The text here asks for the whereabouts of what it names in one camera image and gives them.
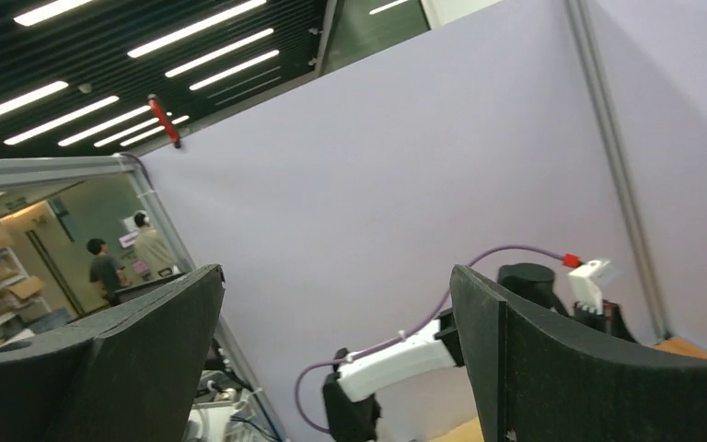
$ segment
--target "man in black shirt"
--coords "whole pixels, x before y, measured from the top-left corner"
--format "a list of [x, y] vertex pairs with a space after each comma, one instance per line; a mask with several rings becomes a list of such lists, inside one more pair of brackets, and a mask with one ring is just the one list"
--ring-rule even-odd
[[90, 263], [90, 282], [99, 289], [101, 297], [112, 304], [115, 292], [131, 285], [131, 281], [123, 271], [123, 264], [114, 256], [107, 254], [107, 243], [104, 239], [93, 238], [88, 241], [87, 251], [95, 256]]

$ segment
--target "white backdrop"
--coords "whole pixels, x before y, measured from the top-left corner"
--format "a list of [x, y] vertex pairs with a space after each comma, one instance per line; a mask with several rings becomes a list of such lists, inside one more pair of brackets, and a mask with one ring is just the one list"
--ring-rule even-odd
[[[294, 441], [294, 380], [426, 315], [453, 264], [505, 243], [610, 257], [607, 291], [653, 342], [562, 2], [510, 0], [366, 58], [145, 157]], [[479, 266], [547, 262], [495, 255]], [[569, 301], [562, 279], [559, 290]], [[325, 424], [320, 385], [303, 398]], [[463, 369], [378, 393], [400, 439], [475, 415]]]
[[673, 332], [707, 349], [707, 0], [594, 0]]

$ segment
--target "red object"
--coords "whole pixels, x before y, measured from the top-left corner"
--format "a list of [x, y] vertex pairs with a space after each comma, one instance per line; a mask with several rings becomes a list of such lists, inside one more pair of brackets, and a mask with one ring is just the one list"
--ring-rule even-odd
[[565, 257], [562, 258], [562, 265], [576, 269], [581, 267], [581, 258], [571, 253], [565, 253]]
[[147, 103], [150, 106], [150, 110], [153, 112], [153, 115], [158, 118], [158, 122], [164, 126], [164, 132], [169, 135], [169, 139], [172, 140], [172, 143], [176, 148], [180, 149], [180, 134], [178, 134], [178, 130], [175, 128], [175, 125], [172, 124], [172, 121], [167, 116], [167, 113], [164, 112], [164, 108], [161, 107], [161, 103], [158, 102], [158, 97], [151, 95], [147, 98]]

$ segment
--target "beige shirt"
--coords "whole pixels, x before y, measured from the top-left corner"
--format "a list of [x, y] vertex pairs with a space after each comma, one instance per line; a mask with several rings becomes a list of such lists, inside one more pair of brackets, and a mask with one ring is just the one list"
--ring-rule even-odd
[[139, 236], [134, 242], [134, 251], [137, 259], [147, 264], [154, 278], [159, 277], [159, 272], [171, 270], [175, 265], [175, 259], [164, 244], [164, 239], [152, 227], [140, 228]]

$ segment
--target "black slatted ceiling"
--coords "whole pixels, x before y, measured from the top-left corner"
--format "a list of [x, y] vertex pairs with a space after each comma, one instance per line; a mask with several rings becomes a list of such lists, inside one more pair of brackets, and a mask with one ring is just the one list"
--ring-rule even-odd
[[[0, 117], [0, 158], [110, 155], [125, 150], [122, 140], [102, 148], [93, 144], [148, 120], [149, 112], [70, 146], [57, 143], [144, 106], [149, 94], [158, 94], [172, 118], [189, 115], [194, 121], [307, 74], [313, 70], [308, 62], [316, 56], [320, 40], [308, 30], [321, 28], [326, 0], [268, 0], [264, 6], [136, 59], [127, 52], [245, 0], [93, 0], [31, 27], [13, 20], [46, 3], [0, 0], [0, 103], [57, 80], [69, 87]], [[169, 69], [268, 28], [274, 33], [264, 39], [179, 76], [164, 76]], [[188, 89], [273, 49], [280, 51], [277, 57], [208, 87]], [[83, 84], [90, 84], [92, 92], [78, 90]], [[4, 144], [11, 136], [111, 95], [120, 100], [17, 145]]]

